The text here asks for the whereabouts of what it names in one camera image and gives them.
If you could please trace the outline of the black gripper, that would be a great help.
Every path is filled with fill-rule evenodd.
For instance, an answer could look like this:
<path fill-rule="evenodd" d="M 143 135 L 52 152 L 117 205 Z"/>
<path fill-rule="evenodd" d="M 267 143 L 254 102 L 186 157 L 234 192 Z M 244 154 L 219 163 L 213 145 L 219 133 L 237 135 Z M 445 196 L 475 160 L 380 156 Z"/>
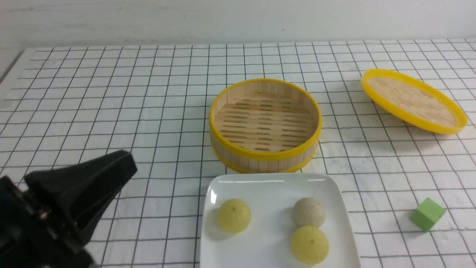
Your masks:
<path fill-rule="evenodd" d="M 1 178 L 2 268 L 92 268 L 85 249 L 112 199 L 137 172 L 129 151 L 29 173 L 21 190 Z M 73 221 L 73 231 L 61 218 Z"/>

